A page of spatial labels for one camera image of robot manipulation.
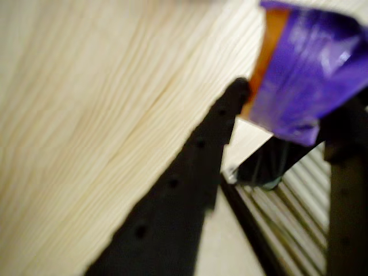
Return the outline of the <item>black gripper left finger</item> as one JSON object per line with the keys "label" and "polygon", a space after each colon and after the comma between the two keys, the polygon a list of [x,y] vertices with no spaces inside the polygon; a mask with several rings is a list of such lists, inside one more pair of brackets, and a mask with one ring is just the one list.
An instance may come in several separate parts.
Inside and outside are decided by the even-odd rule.
{"label": "black gripper left finger", "polygon": [[210,107],[175,159],[132,208],[86,275],[193,275],[207,211],[236,116],[250,94],[235,79]]}

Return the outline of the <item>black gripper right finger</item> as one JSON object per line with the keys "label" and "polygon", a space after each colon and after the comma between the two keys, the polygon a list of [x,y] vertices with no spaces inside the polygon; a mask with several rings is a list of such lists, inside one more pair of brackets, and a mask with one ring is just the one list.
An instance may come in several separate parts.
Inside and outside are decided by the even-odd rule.
{"label": "black gripper right finger", "polygon": [[327,275],[367,275],[367,92],[320,123],[331,166]]}

